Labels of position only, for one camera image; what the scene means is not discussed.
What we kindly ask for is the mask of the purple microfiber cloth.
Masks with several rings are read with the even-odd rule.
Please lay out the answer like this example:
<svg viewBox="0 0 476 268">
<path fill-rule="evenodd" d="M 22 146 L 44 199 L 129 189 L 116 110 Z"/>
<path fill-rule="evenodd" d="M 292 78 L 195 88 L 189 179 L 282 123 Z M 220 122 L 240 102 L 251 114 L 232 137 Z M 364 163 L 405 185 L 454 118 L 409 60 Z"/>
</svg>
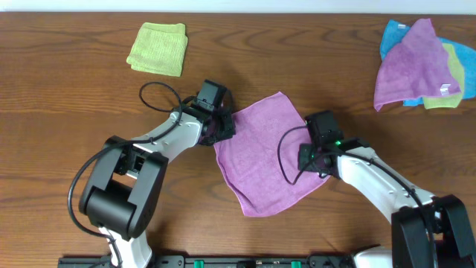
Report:
<svg viewBox="0 0 476 268">
<path fill-rule="evenodd" d="M 246 217 L 278 214 L 328 178 L 304 172 L 295 185 L 298 151 L 310 142 L 304 120 L 282 92 L 232 115 L 236 134 L 214 145 L 216 161 Z"/>
</svg>

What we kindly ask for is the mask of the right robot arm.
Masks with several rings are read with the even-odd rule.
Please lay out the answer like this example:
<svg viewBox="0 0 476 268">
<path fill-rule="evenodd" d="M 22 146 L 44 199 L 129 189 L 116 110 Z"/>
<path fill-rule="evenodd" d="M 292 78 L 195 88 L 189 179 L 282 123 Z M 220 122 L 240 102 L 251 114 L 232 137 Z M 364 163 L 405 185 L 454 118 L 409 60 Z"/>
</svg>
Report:
<svg viewBox="0 0 476 268">
<path fill-rule="evenodd" d="M 363 249 L 351 256 L 352 267 L 475 266 L 475 238 L 463 202 L 411 183 L 360 138 L 301 144 L 298 167 L 352 185 L 390 223 L 392 247 Z"/>
</svg>

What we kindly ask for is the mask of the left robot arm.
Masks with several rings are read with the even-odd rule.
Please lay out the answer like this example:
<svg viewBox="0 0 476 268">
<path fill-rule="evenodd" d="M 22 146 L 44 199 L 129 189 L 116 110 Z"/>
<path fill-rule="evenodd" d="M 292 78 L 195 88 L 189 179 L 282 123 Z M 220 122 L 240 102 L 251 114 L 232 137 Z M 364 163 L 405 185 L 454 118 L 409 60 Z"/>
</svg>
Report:
<svg viewBox="0 0 476 268">
<path fill-rule="evenodd" d="M 99 237 L 108 240 L 115 267 L 147 267 L 152 250 L 145 231 L 161 192 L 169 163 L 197 144 L 212 145 L 234 135 L 229 109 L 184 104 L 149 133 L 125 140 L 110 137 L 88 160 L 92 172 L 79 210 Z"/>
</svg>

